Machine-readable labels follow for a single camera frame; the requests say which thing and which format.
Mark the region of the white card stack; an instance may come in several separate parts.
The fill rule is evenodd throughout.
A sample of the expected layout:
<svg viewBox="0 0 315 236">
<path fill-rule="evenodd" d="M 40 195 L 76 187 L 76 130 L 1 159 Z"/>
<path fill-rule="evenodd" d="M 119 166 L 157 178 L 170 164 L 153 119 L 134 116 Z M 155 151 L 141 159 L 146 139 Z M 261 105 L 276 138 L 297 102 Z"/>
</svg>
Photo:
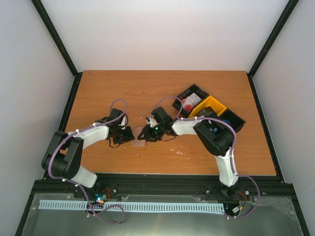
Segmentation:
<svg viewBox="0 0 315 236">
<path fill-rule="evenodd" d="M 197 94 L 192 93 L 182 100 L 183 109 L 189 113 L 193 109 L 193 107 L 200 101 L 201 98 Z"/>
</svg>

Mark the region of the dark card stack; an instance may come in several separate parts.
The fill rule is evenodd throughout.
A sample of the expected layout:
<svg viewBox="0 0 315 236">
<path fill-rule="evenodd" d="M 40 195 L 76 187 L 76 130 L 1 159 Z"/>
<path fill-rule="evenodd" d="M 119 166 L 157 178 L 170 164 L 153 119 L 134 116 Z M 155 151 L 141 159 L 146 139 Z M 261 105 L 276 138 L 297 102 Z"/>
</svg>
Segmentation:
<svg viewBox="0 0 315 236">
<path fill-rule="evenodd" d="M 209 107 L 205 107 L 203 109 L 201 109 L 195 116 L 196 117 L 202 117 L 202 116 L 206 116 L 209 113 L 213 113 L 214 110 L 209 106 Z"/>
</svg>

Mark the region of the blue card stack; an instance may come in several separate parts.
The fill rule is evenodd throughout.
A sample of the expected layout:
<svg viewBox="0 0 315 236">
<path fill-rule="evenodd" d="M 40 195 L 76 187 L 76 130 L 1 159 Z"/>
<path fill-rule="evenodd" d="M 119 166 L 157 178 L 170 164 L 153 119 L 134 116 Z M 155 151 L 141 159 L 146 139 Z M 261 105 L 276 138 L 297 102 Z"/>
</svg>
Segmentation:
<svg viewBox="0 0 315 236">
<path fill-rule="evenodd" d="M 231 125 L 231 123 L 230 123 L 230 121 L 229 121 L 229 120 L 224 119 L 223 121 L 224 121 L 225 123 L 227 123 L 227 124 Z"/>
</svg>

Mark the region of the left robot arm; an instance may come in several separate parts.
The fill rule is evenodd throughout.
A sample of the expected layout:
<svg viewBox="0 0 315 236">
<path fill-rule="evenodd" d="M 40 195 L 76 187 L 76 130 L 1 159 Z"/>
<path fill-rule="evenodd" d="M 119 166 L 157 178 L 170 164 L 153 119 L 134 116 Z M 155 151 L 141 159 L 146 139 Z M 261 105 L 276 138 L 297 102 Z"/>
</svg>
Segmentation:
<svg viewBox="0 0 315 236">
<path fill-rule="evenodd" d="M 95 173 L 81 165 L 81 159 L 85 148 L 104 140 L 115 147 L 134 140 L 125 112 L 112 108 L 108 117 L 99 119 L 86 128 L 68 133 L 55 132 L 41 166 L 51 178 L 70 180 L 82 185 L 90 197 L 97 198 L 102 194 L 102 185 L 96 181 Z"/>
</svg>

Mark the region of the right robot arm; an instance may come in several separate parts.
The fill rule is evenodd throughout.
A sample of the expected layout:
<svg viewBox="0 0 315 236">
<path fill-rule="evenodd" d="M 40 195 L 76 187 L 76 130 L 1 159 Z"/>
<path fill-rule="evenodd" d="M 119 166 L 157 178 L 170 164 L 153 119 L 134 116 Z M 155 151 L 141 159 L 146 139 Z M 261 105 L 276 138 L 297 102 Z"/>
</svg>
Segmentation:
<svg viewBox="0 0 315 236">
<path fill-rule="evenodd" d="M 232 126 L 219 118 L 211 107 L 201 109 L 193 118 L 172 118 L 162 107 L 154 109 L 146 117 L 138 140 L 161 141 L 164 135 L 176 138 L 196 135 L 216 159 L 219 180 L 227 189 L 236 187 L 239 180 L 234 162 L 236 132 Z"/>
</svg>

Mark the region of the black bin left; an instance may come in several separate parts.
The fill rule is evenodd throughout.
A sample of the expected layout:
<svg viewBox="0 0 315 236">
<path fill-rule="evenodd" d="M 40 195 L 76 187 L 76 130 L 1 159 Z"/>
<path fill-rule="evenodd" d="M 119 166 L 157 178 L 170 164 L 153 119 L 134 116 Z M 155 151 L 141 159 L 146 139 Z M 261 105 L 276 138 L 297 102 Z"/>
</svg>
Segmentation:
<svg viewBox="0 0 315 236">
<path fill-rule="evenodd" d="M 209 96 L 209 93 L 193 84 L 177 96 L 180 101 L 175 99 L 172 106 L 179 111 L 182 105 L 181 115 L 188 118 L 193 109 Z"/>
</svg>

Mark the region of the black bin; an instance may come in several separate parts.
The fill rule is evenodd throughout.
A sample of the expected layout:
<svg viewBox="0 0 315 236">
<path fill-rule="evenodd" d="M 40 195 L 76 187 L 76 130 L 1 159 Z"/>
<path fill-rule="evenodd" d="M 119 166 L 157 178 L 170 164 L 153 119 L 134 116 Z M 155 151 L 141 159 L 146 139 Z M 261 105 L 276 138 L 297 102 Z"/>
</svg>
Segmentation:
<svg viewBox="0 0 315 236">
<path fill-rule="evenodd" d="M 223 113 L 219 115 L 219 118 L 222 120 L 224 119 L 229 120 L 231 123 L 231 127 L 234 129 L 236 133 L 238 133 L 246 123 L 245 120 L 243 120 L 229 108 L 225 109 Z"/>
<path fill-rule="evenodd" d="M 209 93 L 193 84 L 177 96 L 180 101 L 175 99 L 172 106 L 179 111 L 182 105 L 181 115 L 188 118 L 193 109 L 209 96 Z"/>
</svg>

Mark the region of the small electronics board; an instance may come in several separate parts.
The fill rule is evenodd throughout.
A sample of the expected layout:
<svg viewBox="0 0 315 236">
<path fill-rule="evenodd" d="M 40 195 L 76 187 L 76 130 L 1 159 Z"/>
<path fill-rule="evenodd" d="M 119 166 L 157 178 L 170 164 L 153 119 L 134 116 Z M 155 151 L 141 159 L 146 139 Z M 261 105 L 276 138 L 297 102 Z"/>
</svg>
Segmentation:
<svg viewBox="0 0 315 236">
<path fill-rule="evenodd" d="M 96 200 L 95 202 L 97 204 L 104 204 L 105 202 L 109 201 L 111 199 L 111 195 L 109 192 L 102 192 L 100 194 L 96 195 Z"/>
</svg>

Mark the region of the yellow bin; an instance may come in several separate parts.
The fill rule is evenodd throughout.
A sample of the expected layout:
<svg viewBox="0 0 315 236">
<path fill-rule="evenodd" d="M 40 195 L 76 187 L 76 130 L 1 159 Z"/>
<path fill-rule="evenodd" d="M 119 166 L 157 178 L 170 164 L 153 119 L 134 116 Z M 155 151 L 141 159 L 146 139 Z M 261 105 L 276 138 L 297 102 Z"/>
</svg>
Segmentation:
<svg viewBox="0 0 315 236">
<path fill-rule="evenodd" d="M 227 107 L 225 105 L 210 95 L 193 107 L 188 118 L 198 116 L 198 113 L 200 113 L 202 110 L 206 110 L 208 112 L 212 111 L 215 112 L 217 116 L 220 116 L 226 109 Z"/>
</svg>

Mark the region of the black bin right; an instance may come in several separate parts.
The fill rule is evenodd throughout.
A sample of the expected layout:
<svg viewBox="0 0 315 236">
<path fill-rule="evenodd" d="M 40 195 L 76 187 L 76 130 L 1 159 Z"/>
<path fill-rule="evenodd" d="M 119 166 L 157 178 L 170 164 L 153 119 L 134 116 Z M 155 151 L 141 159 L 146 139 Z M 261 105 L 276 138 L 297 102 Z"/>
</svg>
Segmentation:
<svg viewBox="0 0 315 236">
<path fill-rule="evenodd" d="M 229 108 L 225 109 L 223 113 L 219 115 L 219 118 L 222 120 L 224 119 L 229 120 L 231 123 L 231 127 L 234 129 L 236 133 L 238 133 L 246 123 L 245 120 L 243 120 Z"/>
</svg>

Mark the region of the grey connector plug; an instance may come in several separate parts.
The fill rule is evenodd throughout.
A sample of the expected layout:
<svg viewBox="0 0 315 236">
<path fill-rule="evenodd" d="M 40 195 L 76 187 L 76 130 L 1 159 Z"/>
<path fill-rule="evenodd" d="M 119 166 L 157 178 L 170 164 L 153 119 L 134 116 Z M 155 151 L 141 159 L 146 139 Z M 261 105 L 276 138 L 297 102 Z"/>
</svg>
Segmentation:
<svg viewBox="0 0 315 236">
<path fill-rule="evenodd" d="M 233 215 L 238 215 L 240 211 L 242 210 L 242 206 L 236 206 L 235 208 L 232 209 L 232 214 Z"/>
</svg>

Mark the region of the black aluminium rail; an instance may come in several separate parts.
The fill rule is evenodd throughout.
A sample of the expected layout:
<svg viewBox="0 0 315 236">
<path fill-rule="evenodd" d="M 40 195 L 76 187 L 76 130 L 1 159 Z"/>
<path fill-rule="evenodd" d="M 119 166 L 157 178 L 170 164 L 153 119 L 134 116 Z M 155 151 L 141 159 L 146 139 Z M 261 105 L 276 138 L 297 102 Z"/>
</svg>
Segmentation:
<svg viewBox="0 0 315 236">
<path fill-rule="evenodd" d="M 99 174 L 95 186 L 85 190 L 92 201 L 100 192 L 109 192 L 114 200 L 128 195 L 193 196 L 218 202 L 232 202 L 238 196 L 246 200 L 256 196 L 296 198 L 293 185 L 278 176 L 242 177 L 230 196 L 218 176 L 194 175 Z"/>
</svg>

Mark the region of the left black frame post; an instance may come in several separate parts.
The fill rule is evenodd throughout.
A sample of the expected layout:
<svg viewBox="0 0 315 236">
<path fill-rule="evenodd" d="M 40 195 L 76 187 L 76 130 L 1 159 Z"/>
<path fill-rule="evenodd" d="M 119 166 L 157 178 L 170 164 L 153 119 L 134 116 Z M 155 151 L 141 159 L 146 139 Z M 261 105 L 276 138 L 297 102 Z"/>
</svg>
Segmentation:
<svg viewBox="0 0 315 236">
<path fill-rule="evenodd" d="M 38 15 L 40 16 L 43 24 L 45 25 L 47 31 L 49 32 L 52 40 L 54 41 L 60 55 L 62 56 L 64 62 L 66 63 L 70 73 L 72 74 L 75 80 L 78 80 L 79 76 L 81 75 L 77 68 L 75 67 L 58 31 L 56 30 L 44 4 L 41 0 L 31 0 L 33 6 L 35 7 Z"/>
</svg>

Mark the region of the black frame post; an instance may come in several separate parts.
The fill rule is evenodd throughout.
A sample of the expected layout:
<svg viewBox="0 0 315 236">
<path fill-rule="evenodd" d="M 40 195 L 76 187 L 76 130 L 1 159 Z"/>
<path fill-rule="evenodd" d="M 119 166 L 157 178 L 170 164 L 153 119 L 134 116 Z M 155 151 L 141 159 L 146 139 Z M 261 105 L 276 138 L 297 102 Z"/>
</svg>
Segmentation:
<svg viewBox="0 0 315 236">
<path fill-rule="evenodd" d="M 75 67 L 58 31 L 56 30 L 44 4 L 41 0 L 31 0 L 33 6 L 35 7 L 38 15 L 40 16 L 43 24 L 45 25 L 47 31 L 49 32 L 52 40 L 54 41 L 60 55 L 62 56 L 64 62 L 66 63 L 70 73 L 72 74 L 75 80 L 78 80 L 79 76 L 81 75 L 77 68 Z"/>
<path fill-rule="evenodd" d="M 287 4 L 285 5 L 282 13 L 280 14 L 273 29 L 271 30 L 269 36 L 267 37 L 252 67 L 247 73 L 249 80 L 252 80 L 254 78 L 256 72 L 260 68 L 268 52 L 272 48 L 273 44 L 275 43 L 276 39 L 278 38 L 279 34 L 281 33 L 282 29 L 284 28 L 286 22 L 290 18 L 291 14 L 293 13 L 298 3 L 299 3 L 299 0 L 289 0 Z"/>
</svg>

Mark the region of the right black frame post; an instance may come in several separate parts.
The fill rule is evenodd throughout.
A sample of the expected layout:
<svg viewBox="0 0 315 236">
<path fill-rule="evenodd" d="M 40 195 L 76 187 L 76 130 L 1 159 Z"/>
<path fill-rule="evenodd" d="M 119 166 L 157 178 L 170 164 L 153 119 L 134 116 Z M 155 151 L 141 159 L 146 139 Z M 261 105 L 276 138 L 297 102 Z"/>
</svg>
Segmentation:
<svg viewBox="0 0 315 236">
<path fill-rule="evenodd" d="M 269 36 L 267 37 L 252 67 L 247 73 L 249 80 L 252 80 L 254 78 L 256 72 L 260 68 L 268 52 L 272 48 L 273 44 L 275 43 L 276 39 L 278 38 L 279 34 L 281 33 L 282 29 L 284 28 L 286 22 L 290 18 L 291 14 L 293 13 L 298 3 L 299 3 L 299 0 L 289 0 L 287 4 L 285 5 L 282 13 L 280 14 L 273 29 L 271 30 Z"/>
</svg>

